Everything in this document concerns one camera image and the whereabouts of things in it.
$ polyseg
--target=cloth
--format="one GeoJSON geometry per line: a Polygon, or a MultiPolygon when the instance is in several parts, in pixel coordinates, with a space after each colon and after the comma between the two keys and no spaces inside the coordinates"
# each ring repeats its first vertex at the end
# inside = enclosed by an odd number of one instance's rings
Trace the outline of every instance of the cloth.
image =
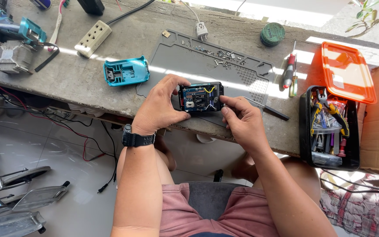
{"type": "Polygon", "coordinates": [[[279,236],[262,189],[236,187],[217,221],[203,219],[188,204],[188,183],[162,185],[162,189],[160,237],[189,237],[204,232],[235,237],[279,236]]]}
{"type": "MultiPolygon", "coordinates": [[[[379,179],[379,175],[366,174],[362,180],[376,179],[379,179]]],[[[357,183],[372,186],[361,180],[357,183]]],[[[348,186],[346,189],[370,190],[357,185],[348,186]]],[[[331,224],[361,237],[379,237],[379,194],[321,189],[320,207],[331,224]]]]}
{"type": "Polygon", "coordinates": [[[232,237],[232,235],[214,234],[214,233],[200,233],[200,234],[191,235],[190,237],[232,237]]]}

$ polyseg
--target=plaid fabric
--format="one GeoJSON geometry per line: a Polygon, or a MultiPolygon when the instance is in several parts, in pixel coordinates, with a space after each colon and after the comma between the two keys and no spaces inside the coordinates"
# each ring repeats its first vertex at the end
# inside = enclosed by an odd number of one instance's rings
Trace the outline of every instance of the plaid fabric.
{"type": "MultiPolygon", "coordinates": [[[[362,180],[376,179],[379,179],[379,175],[366,174],[362,180]]],[[[357,183],[371,186],[362,180],[357,183]]],[[[370,190],[355,185],[346,189],[370,190]]],[[[379,237],[379,194],[353,194],[344,190],[321,189],[320,207],[331,224],[361,237],[379,237]]]]}

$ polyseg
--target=green tin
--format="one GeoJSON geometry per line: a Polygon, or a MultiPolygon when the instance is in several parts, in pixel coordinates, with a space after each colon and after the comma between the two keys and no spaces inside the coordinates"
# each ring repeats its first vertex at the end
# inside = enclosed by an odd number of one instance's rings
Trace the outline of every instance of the green tin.
{"type": "Polygon", "coordinates": [[[276,46],[285,37],[285,28],[279,23],[271,22],[261,30],[260,40],[265,46],[276,46]]]}

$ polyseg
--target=black watch strap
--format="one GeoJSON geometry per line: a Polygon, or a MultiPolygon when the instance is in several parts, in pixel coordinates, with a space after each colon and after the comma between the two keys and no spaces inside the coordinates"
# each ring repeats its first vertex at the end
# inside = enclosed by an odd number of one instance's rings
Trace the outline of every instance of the black watch strap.
{"type": "Polygon", "coordinates": [[[141,136],[136,133],[131,133],[131,124],[124,127],[122,135],[122,144],[127,147],[138,147],[142,145],[151,145],[155,142],[155,134],[150,136],[141,136]]]}

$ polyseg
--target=teal drill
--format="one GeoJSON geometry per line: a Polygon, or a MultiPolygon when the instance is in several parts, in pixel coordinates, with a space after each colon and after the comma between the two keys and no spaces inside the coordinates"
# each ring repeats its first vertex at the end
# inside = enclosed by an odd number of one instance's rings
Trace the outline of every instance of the teal drill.
{"type": "Polygon", "coordinates": [[[13,16],[7,13],[7,1],[0,0],[0,41],[5,38],[22,40],[26,44],[32,41],[46,41],[46,33],[34,22],[27,18],[22,18],[21,23],[13,21],[13,16]]]}

